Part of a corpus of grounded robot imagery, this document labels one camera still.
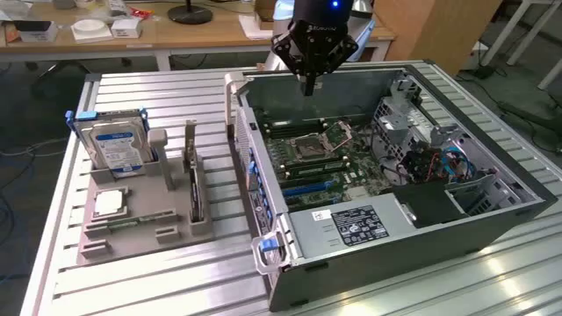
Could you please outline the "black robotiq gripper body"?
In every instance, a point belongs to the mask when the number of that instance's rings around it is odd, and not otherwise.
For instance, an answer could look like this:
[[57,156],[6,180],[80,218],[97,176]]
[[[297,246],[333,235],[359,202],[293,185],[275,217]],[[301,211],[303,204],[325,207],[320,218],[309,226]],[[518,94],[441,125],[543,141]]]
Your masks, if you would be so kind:
[[352,1],[295,1],[288,31],[296,45],[295,55],[304,57],[309,74],[309,44],[324,36],[348,35],[347,22]]

